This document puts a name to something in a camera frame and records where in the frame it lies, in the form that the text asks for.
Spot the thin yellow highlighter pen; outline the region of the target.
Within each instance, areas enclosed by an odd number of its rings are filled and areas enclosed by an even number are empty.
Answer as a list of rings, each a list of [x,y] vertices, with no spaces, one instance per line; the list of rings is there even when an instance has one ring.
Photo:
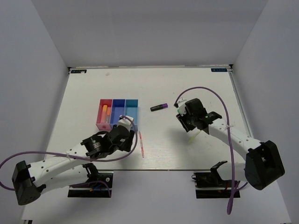
[[[195,138],[201,133],[201,131],[197,131],[188,141],[188,143],[191,143],[195,140]]]

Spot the yellow-orange cap frosted highlighter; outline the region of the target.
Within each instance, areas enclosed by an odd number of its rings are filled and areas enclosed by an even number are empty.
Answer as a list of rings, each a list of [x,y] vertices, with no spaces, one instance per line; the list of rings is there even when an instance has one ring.
[[[106,113],[107,113],[107,105],[103,105],[103,107],[102,107],[102,114],[101,114],[101,120],[100,120],[101,124],[105,124],[106,123]]]

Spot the thin pink highlighter pen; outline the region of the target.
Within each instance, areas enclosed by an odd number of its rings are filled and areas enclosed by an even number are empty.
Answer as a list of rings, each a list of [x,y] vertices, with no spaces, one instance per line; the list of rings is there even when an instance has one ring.
[[[138,131],[138,133],[139,133],[139,139],[140,139],[142,158],[144,158],[144,147],[143,147],[143,141],[142,141],[142,134],[140,131]]]

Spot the purple cap black highlighter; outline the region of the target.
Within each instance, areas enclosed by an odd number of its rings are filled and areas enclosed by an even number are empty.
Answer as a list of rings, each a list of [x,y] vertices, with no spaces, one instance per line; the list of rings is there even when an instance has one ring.
[[[156,105],[156,106],[151,107],[150,111],[155,112],[155,111],[159,111],[159,110],[166,109],[166,108],[168,108],[168,104],[164,103],[164,104],[160,104],[160,105]]]

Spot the orange cap grey highlighter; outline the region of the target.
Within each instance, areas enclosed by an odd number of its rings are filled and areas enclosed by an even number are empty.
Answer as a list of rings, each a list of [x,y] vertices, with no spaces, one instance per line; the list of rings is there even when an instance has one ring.
[[[111,116],[111,107],[108,107],[106,113],[106,124],[110,123],[110,116]]]

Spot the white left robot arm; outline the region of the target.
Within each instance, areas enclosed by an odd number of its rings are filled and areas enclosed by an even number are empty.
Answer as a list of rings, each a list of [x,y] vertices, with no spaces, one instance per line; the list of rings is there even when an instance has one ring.
[[[27,205],[53,189],[75,185],[93,187],[103,184],[100,173],[91,160],[104,159],[115,151],[130,152],[135,132],[114,126],[109,132],[100,131],[66,151],[63,157],[27,164],[16,164],[12,176],[19,205]]]

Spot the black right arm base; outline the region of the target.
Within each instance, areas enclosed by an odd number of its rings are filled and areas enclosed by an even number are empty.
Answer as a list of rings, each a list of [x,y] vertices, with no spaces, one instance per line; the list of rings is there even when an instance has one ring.
[[[210,168],[210,170],[194,171],[191,178],[195,183],[195,193],[197,199],[229,199],[231,196],[231,180],[223,180],[218,169],[228,165],[227,161],[220,161]]]

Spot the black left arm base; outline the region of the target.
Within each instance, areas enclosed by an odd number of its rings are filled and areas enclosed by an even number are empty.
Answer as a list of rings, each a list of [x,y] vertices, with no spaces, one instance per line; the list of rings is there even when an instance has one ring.
[[[71,185],[69,198],[111,198],[113,187],[113,171],[99,171],[92,163],[83,165],[87,180]]]

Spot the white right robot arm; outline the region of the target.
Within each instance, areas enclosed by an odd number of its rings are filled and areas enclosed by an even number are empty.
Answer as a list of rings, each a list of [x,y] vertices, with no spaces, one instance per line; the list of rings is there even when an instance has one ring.
[[[243,158],[242,163],[221,161],[212,166],[210,173],[214,185],[222,186],[235,179],[263,190],[285,174],[274,142],[256,140],[229,126],[218,113],[207,112],[198,98],[189,101],[181,98],[174,106],[178,111],[176,117],[187,132],[195,128],[204,131],[231,146]]]

